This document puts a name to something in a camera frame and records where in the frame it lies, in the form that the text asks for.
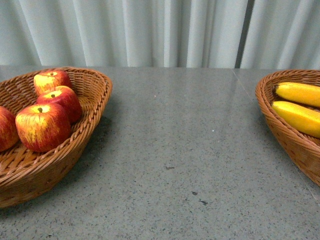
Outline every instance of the white curtain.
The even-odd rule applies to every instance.
[[[319,0],[250,2],[0,0],[0,65],[320,69]]]

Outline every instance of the red apple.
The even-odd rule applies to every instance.
[[[57,86],[68,86],[72,89],[69,74],[61,69],[48,70],[38,73],[33,77],[35,93],[39,96],[44,91],[51,90]]]
[[[56,103],[61,105],[71,124],[81,118],[82,108],[77,94],[68,86],[56,86],[53,91],[43,92],[36,100],[37,104]]]
[[[15,117],[21,142],[34,152],[47,152],[62,144],[71,134],[65,109],[57,103],[27,106]]]
[[[0,106],[0,152],[11,148],[19,140],[15,119],[10,110]]]

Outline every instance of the gray table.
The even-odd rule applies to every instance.
[[[0,80],[41,68],[2,66]],[[320,187],[255,98],[274,70],[93,68],[113,92],[83,155],[50,192],[0,210],[0,239],[319,239]]]

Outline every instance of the woven basket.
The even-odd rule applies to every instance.
[[[92,69],[60,69],[70,76],[72,89],[82,107],[81,119],[71,125],[70,138],[48,152],[30,151],[20,141],[0,152],[0,208],[18,205],[51,190],[76,164],[100,121],[112,92],[112,81]],[[0,82],[0,106],[16,115],[35,104],[37,95],[33,78],[44,70]]]
[[[282,82],[320,86],[320,71],[276,71],[263,77],[255,88],[255,96],[271,132],[297,167],[320,186],[320,139],[297,131],[271,108],[273,101],[283,100],[273,92],[274,85]]]

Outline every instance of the yellow banana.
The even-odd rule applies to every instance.
[[[274,92],[286,100],[320,107],[320,86],[299,82],[281,82],[274,86]]]
[[[271,106],[291,127],[320,138],[320,112],[289,101],[274,101]]]

